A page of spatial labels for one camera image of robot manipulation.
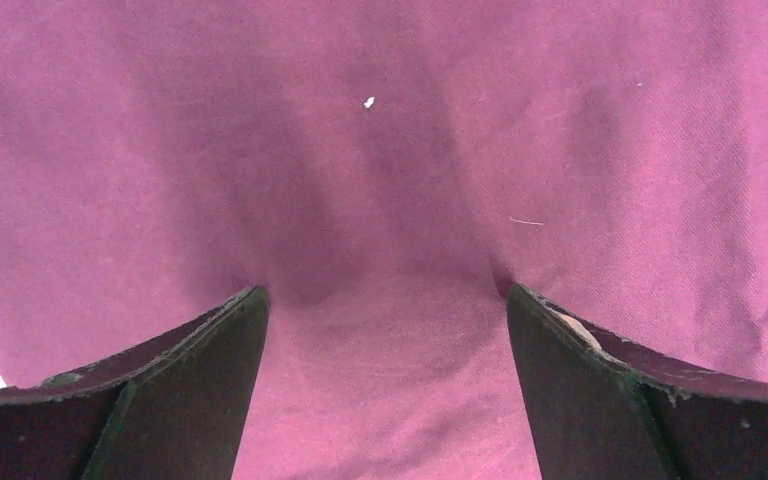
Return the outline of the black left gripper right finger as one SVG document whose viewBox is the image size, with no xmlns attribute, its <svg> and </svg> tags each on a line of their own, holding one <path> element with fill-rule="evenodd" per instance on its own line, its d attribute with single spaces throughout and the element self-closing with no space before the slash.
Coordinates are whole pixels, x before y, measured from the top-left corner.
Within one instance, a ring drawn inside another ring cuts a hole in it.
<svg viewBox="0 0 768 480">
<path fill-rule="evenodd" d="M 521 285 L 513 358 L 546 479 L 768 479 L 768 383 L 593 325 Z"/>
</svg>

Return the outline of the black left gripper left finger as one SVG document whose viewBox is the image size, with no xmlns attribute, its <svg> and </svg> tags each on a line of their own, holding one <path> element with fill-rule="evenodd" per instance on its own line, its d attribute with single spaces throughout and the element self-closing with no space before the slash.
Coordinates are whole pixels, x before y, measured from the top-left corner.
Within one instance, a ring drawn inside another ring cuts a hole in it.
<svg viewBox="0 0 768 480">
<path fill-rule="evenodd" d="M 0 479 L 228 479 L 267 336 L 255 286 L 30 388 L 0 389 Z"/>
</svg>

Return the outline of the purple cloth wrap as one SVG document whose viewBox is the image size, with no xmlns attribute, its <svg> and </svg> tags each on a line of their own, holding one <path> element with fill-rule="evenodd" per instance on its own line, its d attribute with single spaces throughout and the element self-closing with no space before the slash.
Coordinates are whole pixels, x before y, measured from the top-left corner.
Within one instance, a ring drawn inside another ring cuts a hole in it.
<svg viewBox="0 0 768 480">
<path fill-rule="evenodd" d="M 768 1 L 0 1 L 0 375 L 252 284 L 238 479 L 535 479 L 507 280 L 768 382 Z"/>
</svg>

